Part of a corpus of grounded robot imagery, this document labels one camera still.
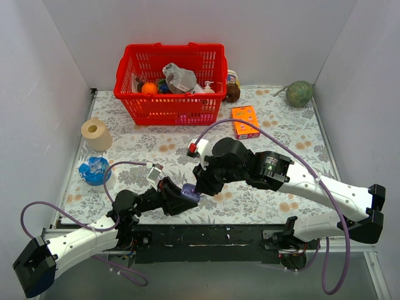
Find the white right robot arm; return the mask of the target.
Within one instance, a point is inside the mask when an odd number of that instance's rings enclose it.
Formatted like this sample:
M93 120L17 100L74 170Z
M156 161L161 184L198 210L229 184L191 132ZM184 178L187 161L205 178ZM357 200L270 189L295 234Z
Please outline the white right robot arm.
M346 231L353 241L376 244L383 231L381 210L386 190L378 184L357 187L325 176L314 177L290 157L272 151L253 153L230 137L215 145L193 139L187 155L200 160L193 169L195 193L213 196L227 183L244 181L256 189L293 194L332 209L318 216L289 218L286 230L272 237L275 244L283 241L294 249L314 239L342 236Z

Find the lavender earbud charging case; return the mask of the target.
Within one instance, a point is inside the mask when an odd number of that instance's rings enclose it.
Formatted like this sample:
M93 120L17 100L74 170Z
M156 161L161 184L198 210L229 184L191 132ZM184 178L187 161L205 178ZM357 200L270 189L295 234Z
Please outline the lavender earbud charging case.
M182 186L181 194L188 198L191 202L198 203L201 200L201 194L196 192L196 186L190 183L185 183Z

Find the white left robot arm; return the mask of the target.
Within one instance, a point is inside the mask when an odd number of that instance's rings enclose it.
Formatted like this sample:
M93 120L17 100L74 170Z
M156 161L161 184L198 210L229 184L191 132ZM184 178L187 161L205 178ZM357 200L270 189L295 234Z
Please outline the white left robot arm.
M88 227L48 240L32 238L12 265L25 296L42 294L63 272L95 254L115 247L128 249L133 242L133 227L142 213L161 208L174 216L197 207L200 198L181 189L149 189L140 195L122 190L112 210Z

